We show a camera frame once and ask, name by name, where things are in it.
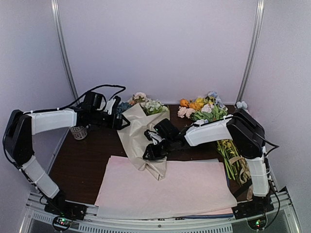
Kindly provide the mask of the pink flower long stem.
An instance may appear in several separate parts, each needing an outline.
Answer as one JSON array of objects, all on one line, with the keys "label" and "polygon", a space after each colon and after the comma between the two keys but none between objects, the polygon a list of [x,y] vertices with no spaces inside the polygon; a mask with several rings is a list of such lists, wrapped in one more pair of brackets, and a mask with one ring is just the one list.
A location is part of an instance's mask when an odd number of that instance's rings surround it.
[{"label": "pink flower long stem", "polygon": [[128,100],[128,103],[130,105],[135,105],[137,103],[146,102],[147,95],[143,92],[137,92],[131,96],[131,98]]}]

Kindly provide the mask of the beige ribbon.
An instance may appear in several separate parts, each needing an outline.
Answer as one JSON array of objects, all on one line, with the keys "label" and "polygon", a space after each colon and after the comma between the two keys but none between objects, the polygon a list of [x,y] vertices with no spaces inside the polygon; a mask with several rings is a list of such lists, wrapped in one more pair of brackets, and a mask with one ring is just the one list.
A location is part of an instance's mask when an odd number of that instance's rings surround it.
[{"label": "beige ribbon", "polygon": [[251,175],[250,175],[250,170],[248,167],[248,164],[246,160],[240,156],[235,156],[231,159],[229,159],[229,164],[233,167],[238,167],[236,168],[237,174],[235,174],[235,178],[237,178],[238,184],[241,186],[243,185],[252,185],[249,188],[249,196],[250,200],[252,200],[253,197],[253,184],[251,180]]}]

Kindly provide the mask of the blue hydrangea bunch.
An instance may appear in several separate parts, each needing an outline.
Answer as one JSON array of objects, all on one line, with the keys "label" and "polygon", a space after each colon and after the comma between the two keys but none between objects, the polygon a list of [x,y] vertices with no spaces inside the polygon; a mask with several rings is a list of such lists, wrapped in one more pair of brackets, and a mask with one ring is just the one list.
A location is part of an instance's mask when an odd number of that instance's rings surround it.
[{"label": "blue hydrangea bunch", "polygon": [[128,102],[121,102],[118,106],[117,106],[117,117],[121,118],[123,112],[125,112],[127,109],[131,108],[132,105],[129,104]]}]

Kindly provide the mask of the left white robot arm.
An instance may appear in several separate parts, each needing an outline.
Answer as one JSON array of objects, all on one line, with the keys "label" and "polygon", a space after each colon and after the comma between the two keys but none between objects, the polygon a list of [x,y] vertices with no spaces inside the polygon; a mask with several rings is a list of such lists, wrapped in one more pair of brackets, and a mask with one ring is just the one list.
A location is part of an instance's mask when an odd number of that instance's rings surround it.
[{"label": "left white robot arm", "polygon": [[3,150],[10,162],[43,196],[52,199],[51,208],[60,216],[70,211],[70,205],[61,197],[60,187],[47,173],[47,152],[52,150],[61,136],[70,128],[104,126],[121,130],[130,122],[118,112],[121,98],[114,95],[109,100],[94,91],[85,93],[82,103],[64,107],[10,113],[3,135]]}]

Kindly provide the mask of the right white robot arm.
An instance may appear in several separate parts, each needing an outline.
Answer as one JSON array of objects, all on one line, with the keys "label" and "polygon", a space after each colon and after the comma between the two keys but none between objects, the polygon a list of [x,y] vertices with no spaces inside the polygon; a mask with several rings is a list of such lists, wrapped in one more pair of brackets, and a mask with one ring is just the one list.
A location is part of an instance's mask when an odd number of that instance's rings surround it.
[{"label": "right white robot arm", "polygon": [[214,122],[195,122],[183,130],[178,130],[167,118],[146,130],[145,137],[150,141],[146,146],[143,159],[156,161],[163,159],[174,150],[188,149],[201,144],[232,140],[249,167],[253,184],[253,194],[256,196],[249,203],[253,214],[260,214],[267,206],[267,196],[270,186],[265,159],[264,128],[244,109],[236,109]]}]

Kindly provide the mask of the grey-white wrapping paper sheet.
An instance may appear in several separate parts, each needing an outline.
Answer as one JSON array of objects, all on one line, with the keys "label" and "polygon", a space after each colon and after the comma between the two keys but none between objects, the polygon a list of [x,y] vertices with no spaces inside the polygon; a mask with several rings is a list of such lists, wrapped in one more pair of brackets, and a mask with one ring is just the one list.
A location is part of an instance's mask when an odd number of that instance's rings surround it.
[{"label": "grey-white wrapping paper sheet", "polygon": [[153,130],[154,126],[161,120],[170,118],[170,112],[162,112],[153,115],[146,115],[142,107],[136,104],[123,112],[130,125],[118,131],[123,149],[131,164],[139,171],[148,171],[157,181],[165,178],[166,158],[158,161],[148,161],[143,159],[144,152],[151,141],[144,132]]}]

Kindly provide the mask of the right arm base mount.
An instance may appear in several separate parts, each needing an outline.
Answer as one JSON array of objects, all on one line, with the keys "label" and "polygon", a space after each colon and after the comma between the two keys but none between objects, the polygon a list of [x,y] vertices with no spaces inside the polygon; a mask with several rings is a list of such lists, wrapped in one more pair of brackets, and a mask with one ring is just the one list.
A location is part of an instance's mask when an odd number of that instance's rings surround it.
[{"label": "right arm base mount", "polygon": [[249,201],[238,203],[232,210],[235,219],[246,220],[248,227],[258,232],[268,225],[267,213],[274,210],[274,205]]}]

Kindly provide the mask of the white hydrangea green leaf bunch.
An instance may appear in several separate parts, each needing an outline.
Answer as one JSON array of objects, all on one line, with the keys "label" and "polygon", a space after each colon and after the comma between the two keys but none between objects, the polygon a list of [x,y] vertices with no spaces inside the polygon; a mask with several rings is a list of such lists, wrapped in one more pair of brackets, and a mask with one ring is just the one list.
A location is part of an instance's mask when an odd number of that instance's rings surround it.
[{"label": "white hydrangea green leaf bunch", "polygon": [[169,111],[159,100],[148,100],[142,108],[147,116]]}]

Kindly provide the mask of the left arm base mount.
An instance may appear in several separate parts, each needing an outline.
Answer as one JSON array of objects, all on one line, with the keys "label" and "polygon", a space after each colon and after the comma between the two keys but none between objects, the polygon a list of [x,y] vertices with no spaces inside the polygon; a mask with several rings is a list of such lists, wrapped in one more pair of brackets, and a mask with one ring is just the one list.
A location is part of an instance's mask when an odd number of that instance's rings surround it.
[{"label": "left arm base mount", "polygon": [[55,215],[52,220],[52,226],[56,231],[63,232],[68,230],[74,221],[84,220],[87,206],[66,201],[65,206],[60,208],[47,203],[44,211]]}]

